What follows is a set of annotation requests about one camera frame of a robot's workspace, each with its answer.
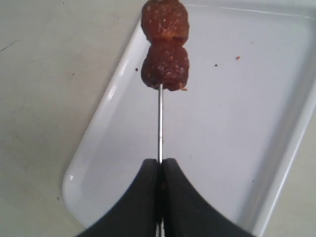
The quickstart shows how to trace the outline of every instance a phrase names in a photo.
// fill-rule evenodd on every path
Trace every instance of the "metal skewer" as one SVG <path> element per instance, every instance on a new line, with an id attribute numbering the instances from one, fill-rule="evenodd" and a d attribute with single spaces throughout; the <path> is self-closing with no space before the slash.
<path id="1" fill-rule="evenodd" d="M 159 98 L 158 98 L 158 164 L 162 163 L 162 153 L 163 153 L 163 84 L 159 86 Z"/>

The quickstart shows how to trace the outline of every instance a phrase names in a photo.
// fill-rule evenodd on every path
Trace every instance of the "white tray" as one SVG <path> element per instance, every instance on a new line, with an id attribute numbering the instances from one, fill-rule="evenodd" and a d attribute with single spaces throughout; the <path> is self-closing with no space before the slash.
<path id="1" fill-rule="evenodd" d="M 261 236 L 316 104 L 316 13 L 185 3 L 190 78 L 188 91 L 165 92 L 164 157 Z M 66 206 L 86 227 L 113 207 L 144 159 L 157 157 L 158 92 L 140 78 L 148 46 L 138 25 L 65 174 Z"/>

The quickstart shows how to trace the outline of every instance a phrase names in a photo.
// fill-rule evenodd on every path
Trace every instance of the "meat chunk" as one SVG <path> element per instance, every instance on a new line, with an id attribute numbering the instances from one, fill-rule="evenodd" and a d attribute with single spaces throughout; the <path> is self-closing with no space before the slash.
<path id="1" fill-rule="evenodd" d="M 158 89 L 163 84 L 164 89 L 175 91 L 186 86 L 189 67 L 188 54 L 181 45 L 156 42 L 149 48 L 141 77 L 149 87 Z"/>
<path id="2" fill-rule="evenodd" d="M 149 0 L 143 6 L 142 29 L 150 43 L 173 41 L 184 45 L 189 37 L 188 12 L 178 0 Z"/>

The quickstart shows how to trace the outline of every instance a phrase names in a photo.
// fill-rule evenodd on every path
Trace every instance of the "table surface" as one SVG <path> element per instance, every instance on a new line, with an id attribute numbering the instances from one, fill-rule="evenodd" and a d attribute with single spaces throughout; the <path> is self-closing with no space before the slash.
<path id="1" fill-rule="evenodd" d="M 83 230 L 63 204 L 63 175 L 144 2 L 0 2 L 1 236 L 70 237 Z M 314 236 L 315 136 L 316 115 L 267 237 Z"/>

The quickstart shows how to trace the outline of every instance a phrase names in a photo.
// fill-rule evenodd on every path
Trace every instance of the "white table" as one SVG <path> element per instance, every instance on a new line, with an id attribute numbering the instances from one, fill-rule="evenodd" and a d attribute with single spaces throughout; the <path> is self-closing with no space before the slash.
<path id="1" fill-rule="evenodd" d="M 0 232 L 68 237 L 83 227 L 61 183 L 144 0 L 0 2 Z M 316 116 L 266 232 L 316 232 Z"/>

